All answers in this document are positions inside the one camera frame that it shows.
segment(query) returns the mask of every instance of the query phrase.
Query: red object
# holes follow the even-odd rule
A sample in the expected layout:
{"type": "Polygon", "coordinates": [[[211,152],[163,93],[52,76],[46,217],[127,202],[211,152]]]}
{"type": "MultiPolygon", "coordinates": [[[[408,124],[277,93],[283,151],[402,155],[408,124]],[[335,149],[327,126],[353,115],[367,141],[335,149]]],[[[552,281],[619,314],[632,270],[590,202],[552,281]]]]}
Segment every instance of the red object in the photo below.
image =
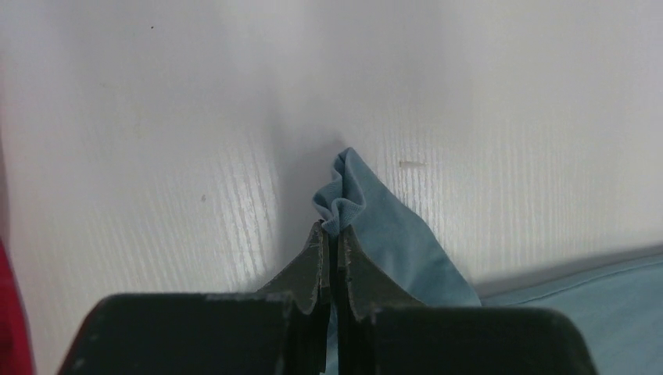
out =
{"type": "Polygon", "coordinates": [[[5,246],[0,242],[0,374],[32,373],[32,357],[23,306],[5,246]]]}

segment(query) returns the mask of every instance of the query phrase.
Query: folded cloth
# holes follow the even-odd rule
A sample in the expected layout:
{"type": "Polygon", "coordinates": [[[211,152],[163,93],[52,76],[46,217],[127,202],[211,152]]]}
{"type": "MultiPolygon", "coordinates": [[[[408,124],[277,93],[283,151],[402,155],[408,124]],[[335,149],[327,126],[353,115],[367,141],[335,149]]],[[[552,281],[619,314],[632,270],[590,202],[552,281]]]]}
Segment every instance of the folded cloth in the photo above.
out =
{"type": "MultiPolygon", "coordinates": [[[[528,306],[556,309],[580,329],[604,375],[663,373],[663,255],[579,273],[479,301],[426,223],[389,192],[351,148],[313,202],[335,238],[349,225],[369,258],[430,306],[528,306]]],[[[335,314],[327,373],[338,373],[335,314]]]]}

